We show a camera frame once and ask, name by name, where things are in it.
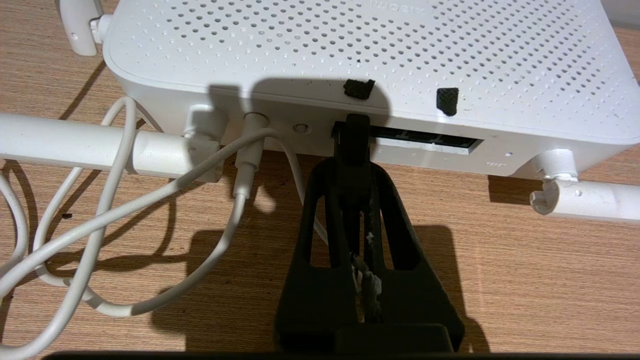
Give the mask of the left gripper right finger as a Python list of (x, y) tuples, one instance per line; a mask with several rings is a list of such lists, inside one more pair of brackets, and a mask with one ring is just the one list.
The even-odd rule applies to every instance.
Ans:
[(399, 337), (404, 350), (460, 349), (466, 327), (384, 169), (371, 164), (366, 210), (366, 321)]

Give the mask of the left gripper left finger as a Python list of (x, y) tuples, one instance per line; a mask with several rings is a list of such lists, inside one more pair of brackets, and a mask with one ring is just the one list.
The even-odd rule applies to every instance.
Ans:
[[(283, 352), (333, 352), (338, 332), (358, 322), (355, 284), (335, 180), (327, 158), (310, 174), (301, 223), (274, 318), (275, 347)], [(317, 202), (324, 198), (330, 266), (311, 264)]]

